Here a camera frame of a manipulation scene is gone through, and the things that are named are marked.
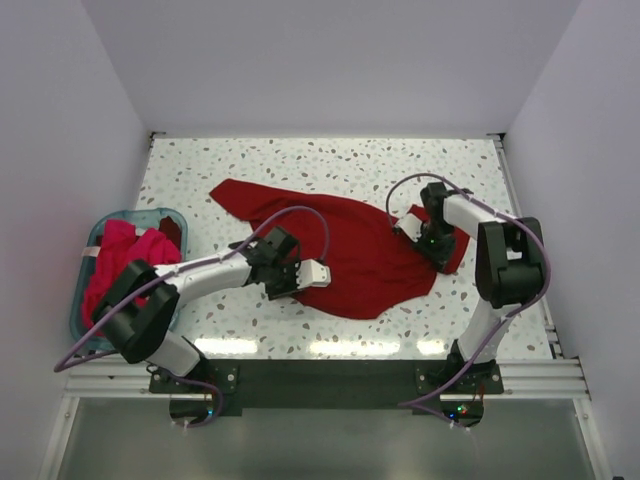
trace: red cloth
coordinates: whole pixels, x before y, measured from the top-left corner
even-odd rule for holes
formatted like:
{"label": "red cloth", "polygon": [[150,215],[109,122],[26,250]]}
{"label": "red cloth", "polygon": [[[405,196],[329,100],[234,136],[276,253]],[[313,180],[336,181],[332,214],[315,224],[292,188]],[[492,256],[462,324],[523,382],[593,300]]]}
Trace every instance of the red cloth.
{"label": "red cloth", "polygon": [[[158,226],[158,230],[160,233],[164,233],[164,235],[171,240],[178,250],[180,250],[182,246],[182,230],[180,230],[180,225],[178,225],[173,218],[164,217],[160,220],[160,224]],[[98,235],[96,237],[96,246],[99,247],[102,245],[102,235]]]}
{"label": "red cloth", "polygon": [[[293,205],[314,208],[326,218],[331,284],[297,294],[304,305],[341,317],[372,319],[397,303],[426,295],[435,282],[437,272],[430,262],[412,249],[405,236],[393,234],[386,213],[371,205],[232,179],[214,188],[211,197],[235,217],[249,221],[254,230],[270,215]],[[423,208],[414,205],[411,213],[427,219]],[[276,223],[300,241],[303,259],[321,254],[324,233],[315,215],[292,212]],[[456,229],[455,236],[456,249],[446,273],[458,268],[469,243],[462,231]]]}
{"label": "red cloth", "polygon": [[96,271],[89,279],[82,302],[82,322],[93,326],[91,314],[124,267],[133,260],[142,259],[149,265],[178,263],[180,250],[155,228],[136,237],[136,227],[124,220],[107,220],[100,252],[96,258]]}

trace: teal plastic basket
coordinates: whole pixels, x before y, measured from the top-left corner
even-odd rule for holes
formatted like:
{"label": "teal plastic basket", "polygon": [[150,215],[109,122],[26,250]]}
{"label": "teal plastic basket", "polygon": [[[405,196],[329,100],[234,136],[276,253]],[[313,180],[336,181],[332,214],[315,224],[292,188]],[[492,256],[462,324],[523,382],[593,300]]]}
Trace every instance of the teal plastic basket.
{"label": "teal plastic basket", "polygon": [[[180,227],[182,232],[180,242],[180,253],[182,259],[186,259],[187,252],[187,222],[180,213],[170,208],[156,208],[153,210],[121,210],[114,212],[106,217],[102,218],[91,229],[89,239],[87,240],[87,247],[97,246],[97,238],[104,234],[104,226],[107,220],[112,218],[118,220],[124,220],[126,222],[135,225],[137,228],[158,228],[160,226],[160,220],[165,217],[171,218]],[[87,333],[87,327],[82,323],[82,302],[84,299],[84,291],[89,285],[89,278],[96,269],[96,259],[94,257],[83,257],[82,265],[80,265],[80,273],[78,274],[78,282],[76,283],[76,290],[73,294],[73,305],[71,306],[71,315],[69,317],[69,327],[71,329],[71,335],[77,341]],[[180,313],[176,312],[171,319],[172,328],[175,325]],[[93,337],[87,343],[87,347],[91,350],[112,350],[113,346],[104,337]]]}

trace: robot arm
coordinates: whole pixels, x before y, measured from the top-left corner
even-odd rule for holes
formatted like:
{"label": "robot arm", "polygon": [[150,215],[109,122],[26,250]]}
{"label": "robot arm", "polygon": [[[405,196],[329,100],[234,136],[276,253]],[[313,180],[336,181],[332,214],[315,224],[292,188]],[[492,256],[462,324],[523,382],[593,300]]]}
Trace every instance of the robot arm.
{"label": "robot arm", "polygon": [[174,312],[186,303],[218,290],[253,283],[263,283],[273,300],[331,282],[329,268],[320,262],[290,258],[298,241],[280,227],[229,255],[237,245],[178,265],[151,267],[141,260],[130,263],[94,310],[94,322],[140,285],[175,273],[150,292],[144,305],[130,302],[117,312],[102,332],[127,362],[147,361],[185,377],[203,359],[193,344],[169,331]]}
{"label": "robot arm", "polygon": [[[443,271],[455,249],[454,227],[477,242],[475,284],[480,299],[469,327],[456,341],[452,354],[466,362],[482,346],[504,315],[533,299],[542,289],[546,275],[541,252],[517,226],[483,210],[443,183],[429,183],[420,192],[429,222],[408,214],[398,220],[414,248]],[[540,223],[534,218],[517,219],[542,239]],[[492,362],[512,319],[482,348],[476,364]]]}

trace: terrazzo surface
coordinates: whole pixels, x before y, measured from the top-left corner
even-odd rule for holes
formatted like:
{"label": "terrazzo surface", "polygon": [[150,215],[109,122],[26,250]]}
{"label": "terrazzo surface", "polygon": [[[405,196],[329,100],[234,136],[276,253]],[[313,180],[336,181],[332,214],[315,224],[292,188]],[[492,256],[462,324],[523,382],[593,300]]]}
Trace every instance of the terrazzo surface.
{"label": "terrazzo surface", "polygon": [[[511,211],[492,141],[380,138],[156,139],[137,208],[182,213],[189,225],[188,259],[193,259],[251,232],[209,197],[227,178],[345,196],[383,208],[395,182],[429,171]],[[392,212],[401,215],[419,204],[425,183],[399,187]],[[270,302],[261,286],[252,285],[190,302],[173,328],[211,358],[444,358],[478,300],[474,265],[472,240],[456,274],[439,275],[429,295],[396,305],[375,320],[335,317],[290,298]],[[498,358],[551,358],[539,306],[514,320]]]}

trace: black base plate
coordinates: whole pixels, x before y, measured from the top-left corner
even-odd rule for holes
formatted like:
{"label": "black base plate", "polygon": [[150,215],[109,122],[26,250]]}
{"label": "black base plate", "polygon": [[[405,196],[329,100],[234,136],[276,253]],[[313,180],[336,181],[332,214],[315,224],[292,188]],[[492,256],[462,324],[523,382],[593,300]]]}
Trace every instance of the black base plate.
{"label": "black base plate", "polygon": [[[225,397],[223,415],[244,408],[395,409],[398,403],[437,388],[428,378],[445,360],[207,360],[213,382]],[[490,376],[463,377],[446,393],[504,392],[500,369]],[[168,380],[151,380],[151,393],[201,393],[202,389]],[[442,411],[440,399],[424,404]]]}

